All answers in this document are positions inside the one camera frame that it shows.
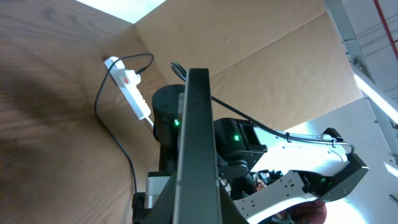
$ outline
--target wooden table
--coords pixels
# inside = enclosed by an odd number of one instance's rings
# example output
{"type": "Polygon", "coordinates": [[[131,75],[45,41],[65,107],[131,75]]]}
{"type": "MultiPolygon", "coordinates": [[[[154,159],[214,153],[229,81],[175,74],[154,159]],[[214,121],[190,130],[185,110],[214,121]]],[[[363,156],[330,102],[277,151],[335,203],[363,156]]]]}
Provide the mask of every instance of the wooden table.
{"type": "MultiPolygon", "coordinates": [[[[103,60],[144,52],[132,24],[74,0],[0,0],[0,223],[131,223],[129,165],[93,105],[103,60]]],[[[159,146],[108,81],[100,114],[144,191],[159,146]]],[[[156,64],[142,74],[150,107],[164,85],[156,64]]]]}

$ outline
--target person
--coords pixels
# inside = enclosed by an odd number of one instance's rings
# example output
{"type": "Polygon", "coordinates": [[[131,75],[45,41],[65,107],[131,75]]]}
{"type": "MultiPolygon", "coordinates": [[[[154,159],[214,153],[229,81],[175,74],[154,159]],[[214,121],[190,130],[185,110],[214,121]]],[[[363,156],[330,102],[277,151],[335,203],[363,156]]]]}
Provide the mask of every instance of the person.
{"type": "MultiPolygon", "coordinates": [[[[261,180],[255,181],[250,174],[233,179],[231,182],[231,198],[239,200],[267,186],[261,180]]],[[[274,215],[275,219],[284,220],[289,213],[291,219],[299,224],[323,224],[326,220],[327,209],[324,202],[319,199],[313,202],[304,202],[294,205],[274,215]]]]}

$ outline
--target cardboard panel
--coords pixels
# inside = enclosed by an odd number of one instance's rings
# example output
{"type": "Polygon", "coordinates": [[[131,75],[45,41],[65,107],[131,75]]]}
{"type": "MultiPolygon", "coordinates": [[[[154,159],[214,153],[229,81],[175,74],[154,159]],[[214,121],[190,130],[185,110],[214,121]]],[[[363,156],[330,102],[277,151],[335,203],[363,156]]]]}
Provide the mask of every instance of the cardboard panel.
{"type": "Polygon", "coordinates": [[[166,0],[136,23],[169,83],[170,62],[222,71],[325,12],[322,0],[166,0]]]}
{"type": "MultiPolygon", "coordinates": [[[[281,130],[362,97],[327,14],[212,76],[211,87],[215,97],[281,130]]],[[[215,104],[213,114],[236,117],[215,104]]]]}

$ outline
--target power cord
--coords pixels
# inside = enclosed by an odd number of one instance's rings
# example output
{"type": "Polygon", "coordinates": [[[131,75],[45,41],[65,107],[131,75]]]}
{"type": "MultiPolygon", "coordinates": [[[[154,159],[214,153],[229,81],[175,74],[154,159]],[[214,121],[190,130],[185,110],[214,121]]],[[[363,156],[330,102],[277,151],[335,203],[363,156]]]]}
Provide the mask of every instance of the power cord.
{"type": "Polygon", "coordinates": [[[95,103],[94,103],[94,114],[97,117],[98,121],[102,124],[102,126],[105,128],[105,130],[109,133],[109,135],[112,137],[112,139],[115,141],[115,143],[119,146],[119,148],[122,150],[122,152],[124,153],[124,155],[126,156],[127,160],[129,161],[129,165],[130,165],[130,170],[131,170],[131,175],[132,175],[132,180],[134,182],[134,192],[137,192],[137,181],[136,181],[136,173],[134,171],[134,166],[132,164],[132,160],[129,156],[129,154],[126,152],[126,150],[123,148],[122,144],[116,139],[116,137],[113,135],[113,133],[111,132],[111,130],[105,125],[104,121],[100,118],[100,116],[98,115],[98,99],[100,98],[102,89],[105,86],[105,83],[109,77],[110,71],[111,69],[114,67],[114,65],[116,64],[116,62],[120,61],[120,60],[124,60],[124,59],[128,59],[128,58],[134,58],[134,57],[142,57],[142,56],[151,56],[152,58],[150,59],[150,62],[148,63],[147,66],[139,69],[138,71],[136,71],[136,74],[139,75],[141,74],[143,71],[145,71],[154,61],[154,55],[151,53],[144,53],[144,54],[136,54],[136,55],[130,55],[130,56],[125,56],[125,57],[121,57],[119,59],[117,59],[115,62],[112,63],[112,65],[109,67],[108,71],[105,74],[104,80],[102,81],[101,87],[98,90],[97,96],[95,98],[95,103]]]}
{"type": "MultiPolygon", "coordinates": [[[[187,77],[187,71],[177,62],[172,62],[171,64],[173,72],[180,77],[184,82],[187,77]]],[[[221,100],[215,98],[214,96],[211,96],[211,99],[215,101],[216,103],[220,104],[221,106],[224,106],[225,108],[231,110],[232,112],[242,116],[243,118],[246,118],[248,121],[252,122],[253,124],[257,125],[259,128],[267,131],[268,133],[271,133],[273,135],[276,135],[280,138],[286,139],[288,142],[290,141],[298,141],[298,142],[307,142],[307,143],[315,143],[315,144],[331,144],[332,146],[334,145],[343,145],[343,146],[349,146],[351,147],[351,153],[354,153],[355,151],[355,146],[354,144],[350,142],[336,142],[336,139],[333,138],[332,141],[324,141],[324,140],[317,140],[317,139],[305,139],[305,138],[300,138],[300,137],[295,137],[291,136],[290,133],[282,133],[276,130],[273,130],[270,127],[267,127],[265,124],[260,123],[259,121],[255,120],[254,118],[240,112],[239,110],[233,108],[232,106],[222,102],[221,100]]]]}

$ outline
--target white power strip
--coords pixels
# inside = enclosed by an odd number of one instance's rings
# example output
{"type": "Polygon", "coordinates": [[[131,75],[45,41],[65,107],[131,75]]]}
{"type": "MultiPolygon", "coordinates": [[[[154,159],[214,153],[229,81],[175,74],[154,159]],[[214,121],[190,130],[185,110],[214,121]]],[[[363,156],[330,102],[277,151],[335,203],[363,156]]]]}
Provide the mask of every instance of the white power strip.
{"type": "MultiPolygon", "coordinates": [[[[117,59],[117,57],[110,57],[104,63],[109,69],[117,59]]],[[[137,85],[141,82],[140,75],[137,75],[134,70],[126,70],[121,60],[116,62],[110,73],[138,119],[145,118],[153,126],[153,122],[148,118],[150,115],[148,104],[137,89],[137,85]]]]}

